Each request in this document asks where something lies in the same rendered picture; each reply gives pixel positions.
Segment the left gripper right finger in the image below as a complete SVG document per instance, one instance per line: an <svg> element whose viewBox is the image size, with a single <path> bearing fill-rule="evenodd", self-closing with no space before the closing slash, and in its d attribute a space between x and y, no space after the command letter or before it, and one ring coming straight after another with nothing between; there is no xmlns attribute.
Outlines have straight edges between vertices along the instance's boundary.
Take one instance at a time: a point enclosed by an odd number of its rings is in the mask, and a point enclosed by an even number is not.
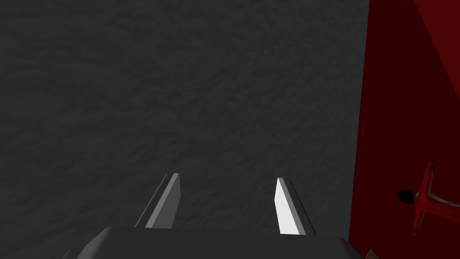
<svg viewBox="0 0 460 259"><path fill-rule="evenodd" d="M317 235L298 192L289 178L277 178L274 204L281 234Z"/></svg>

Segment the red door leaf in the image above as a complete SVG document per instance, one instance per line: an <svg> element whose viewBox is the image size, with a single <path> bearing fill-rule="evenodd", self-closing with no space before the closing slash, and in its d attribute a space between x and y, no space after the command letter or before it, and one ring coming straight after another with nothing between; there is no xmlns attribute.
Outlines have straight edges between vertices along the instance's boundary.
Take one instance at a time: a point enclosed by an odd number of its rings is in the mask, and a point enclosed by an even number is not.
<svg viewBox="0 0 460 259"><path fill-rule="evenodd" d="M460 0L370 0L350 244L380 259L460 259L460 224L426 215L412 235L417 191L460 203Z"/></svg>

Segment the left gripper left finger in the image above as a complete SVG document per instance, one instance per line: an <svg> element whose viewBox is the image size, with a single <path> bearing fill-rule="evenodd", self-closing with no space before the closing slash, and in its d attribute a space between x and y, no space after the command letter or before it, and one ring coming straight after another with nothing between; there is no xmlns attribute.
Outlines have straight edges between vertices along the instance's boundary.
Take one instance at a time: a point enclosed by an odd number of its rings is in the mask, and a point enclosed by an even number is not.
<svg viewBox="0 0 460 259"><path fill-rule="evenodd" d="M180 176L168 173L136 222L136 228L172 228L180 201Z"/></svg>

